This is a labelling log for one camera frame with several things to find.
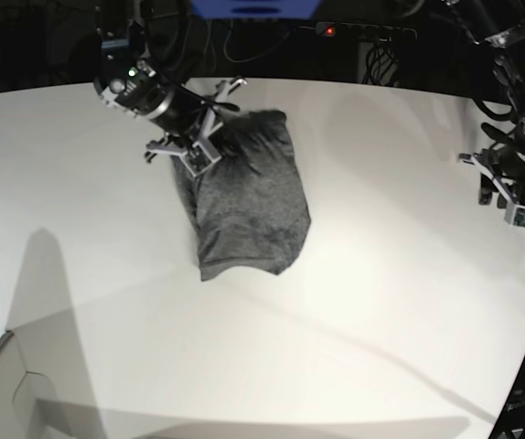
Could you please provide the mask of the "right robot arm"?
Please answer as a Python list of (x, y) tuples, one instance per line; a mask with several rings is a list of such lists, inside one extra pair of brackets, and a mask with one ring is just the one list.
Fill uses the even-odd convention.
[(151, 30), (156, 20), (152, 2), (100, 2), (95, 18), (101, 67), (94, 89), (107, 107), (145, 119), (163, 131), (162, 139), (147, 144), (146, 162), (157, 155), (174, 156), (196, 177), (221, 160), (212, 139), (224, 125), (222, 115), (239, 111), (228, 98), (246, 80), (222, 80), (206, 96), (187, 88), (194, 62), (186, 54), (188, 2), (178, 1), (176, 9), (177, 32), (166, 50), (159, 51)]

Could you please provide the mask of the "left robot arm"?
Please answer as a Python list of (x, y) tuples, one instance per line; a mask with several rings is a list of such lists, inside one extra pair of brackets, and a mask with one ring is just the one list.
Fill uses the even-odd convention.
[(490, 49), (494, 77), (510, 104), (507, 112), (498, 113), (474, 101), (489, 119), (481, 129), (492, 143), (458, 160), (480, 174), (479, 205), (495, 202), (507, 223), (525, 227), (525, 8), (519, 1), (445, 5), (474, 44)]

